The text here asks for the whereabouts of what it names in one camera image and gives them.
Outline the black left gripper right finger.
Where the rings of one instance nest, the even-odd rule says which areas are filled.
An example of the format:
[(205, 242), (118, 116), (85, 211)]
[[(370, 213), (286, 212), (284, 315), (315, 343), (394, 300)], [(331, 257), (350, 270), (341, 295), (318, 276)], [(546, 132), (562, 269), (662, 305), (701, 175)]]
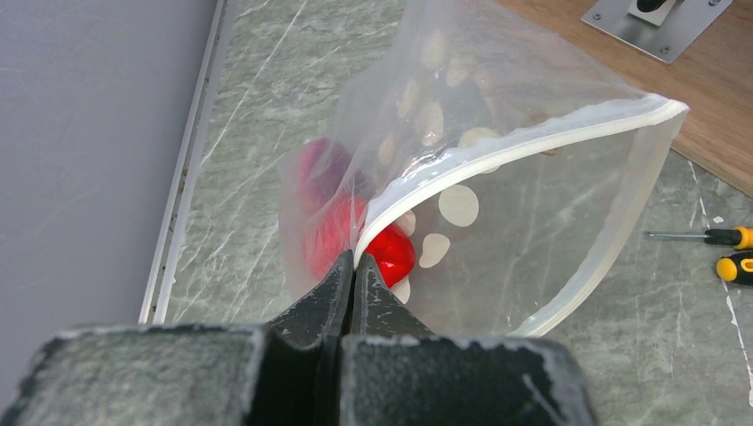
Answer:
[(594, 425), (583, 372), (542, 338), (430, 333), (385, 286), (372, 256), (353, 283), (341, 342), (344, 425)]

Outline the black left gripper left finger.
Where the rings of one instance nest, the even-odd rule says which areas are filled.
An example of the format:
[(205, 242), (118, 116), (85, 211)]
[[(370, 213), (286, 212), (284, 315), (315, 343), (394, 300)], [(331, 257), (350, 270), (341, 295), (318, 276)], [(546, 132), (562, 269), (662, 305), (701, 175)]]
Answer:
[(32, 358), (4, 425), (325, 425), (353, 253), (260, 325), (79, 327)]

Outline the red toy bell pepper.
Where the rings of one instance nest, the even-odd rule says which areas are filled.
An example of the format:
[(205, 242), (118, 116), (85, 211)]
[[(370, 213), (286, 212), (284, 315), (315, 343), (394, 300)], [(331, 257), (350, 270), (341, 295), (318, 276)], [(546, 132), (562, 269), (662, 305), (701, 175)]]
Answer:
[[(338, 196), (306, 231), (304, 261), (314, 278), (323, 278), (338, 256), (358, 241), (365, 209), (366, 202), (360, 198)], [(376, 260), (388, 288), (407, 278), (416, 266), (414, 245), (395, 223), (379, 232), (365, 252)]]

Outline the purple toy onion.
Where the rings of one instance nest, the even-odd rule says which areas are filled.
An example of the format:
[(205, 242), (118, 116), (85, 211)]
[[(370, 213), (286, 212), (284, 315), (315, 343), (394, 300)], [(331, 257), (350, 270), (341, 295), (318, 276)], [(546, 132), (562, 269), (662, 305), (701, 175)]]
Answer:
[(369, 188), (369, 180), (352, 168), (353, 156), (342, 144), (319, 138), (303, 146), (298, 159), (297, 188), (304, 204), (319, 208), (339, 191)]

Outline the clear dotted zip bag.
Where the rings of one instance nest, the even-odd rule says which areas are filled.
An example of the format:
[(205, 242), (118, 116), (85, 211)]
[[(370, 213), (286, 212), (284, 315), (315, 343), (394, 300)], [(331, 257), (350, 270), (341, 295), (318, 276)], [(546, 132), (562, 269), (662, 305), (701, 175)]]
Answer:
[(495, 1), (410, 1), (323, 137), (351, 152), (369, 188), (306, 205), (304, 145), (283, 158), (289, 291), (324, 278), (305, 265), (306, 231), (338, 196), (360, 198), (362, 234), (347, 250), (367, 254), (399, 225), (416, 266), (391, 289), (430, 330), (544, 335), (614, 263), (688, 111)]

